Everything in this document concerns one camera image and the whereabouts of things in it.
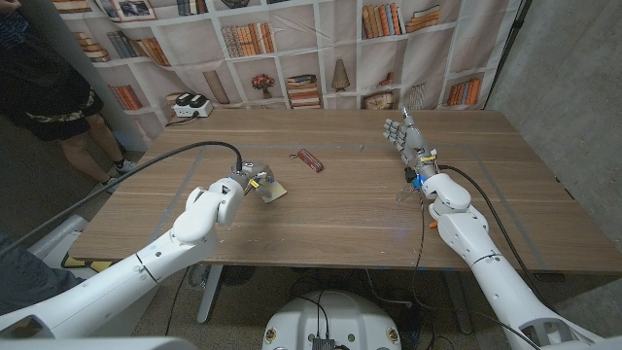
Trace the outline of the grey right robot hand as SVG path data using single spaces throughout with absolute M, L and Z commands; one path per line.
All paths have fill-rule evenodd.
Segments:
M 383 136 L 400 151 L 404 164 L 426 181 L 437 173 L 432 150 L 406 108 L 402 109 L 402 115 L 403 122 L 385 120 Z

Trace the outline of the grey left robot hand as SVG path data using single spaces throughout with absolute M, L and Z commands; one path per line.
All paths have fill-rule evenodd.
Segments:
M 240 166 L 234 164 L 231 177 L 242 186 L 244 194 L 254 192 L 265 202 L 276 198 L 273 190 L 274 174 L 267 164 L 252 161 L 243 161 Z

